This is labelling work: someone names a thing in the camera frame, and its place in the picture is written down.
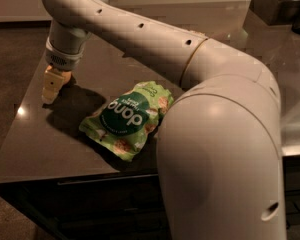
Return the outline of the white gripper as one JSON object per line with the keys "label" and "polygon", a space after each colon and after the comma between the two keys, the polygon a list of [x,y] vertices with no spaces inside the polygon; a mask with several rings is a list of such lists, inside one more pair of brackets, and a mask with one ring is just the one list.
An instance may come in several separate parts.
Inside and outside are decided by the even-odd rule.
{"label": "white gripper", "polygon": [[52,104],[55,101],[65,83],[61,71],[72,71],[78,66],[90,36],[88,31],[66,26],[56,20],[51,22],[46,41],[46,61],[53,67],[48,66],[44,72],[44,104]]}

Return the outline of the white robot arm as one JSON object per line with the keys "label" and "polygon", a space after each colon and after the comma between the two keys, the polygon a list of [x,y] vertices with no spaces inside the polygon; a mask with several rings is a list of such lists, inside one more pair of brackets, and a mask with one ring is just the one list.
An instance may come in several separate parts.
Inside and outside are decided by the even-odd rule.
{"label": "white robot arm", "polygon": [[173,240],[286,240],[276,79],[260,61],[201,33],[112,7],[42,0],[53,102],[89,34],[184,88],[158,132],[157,167]]}

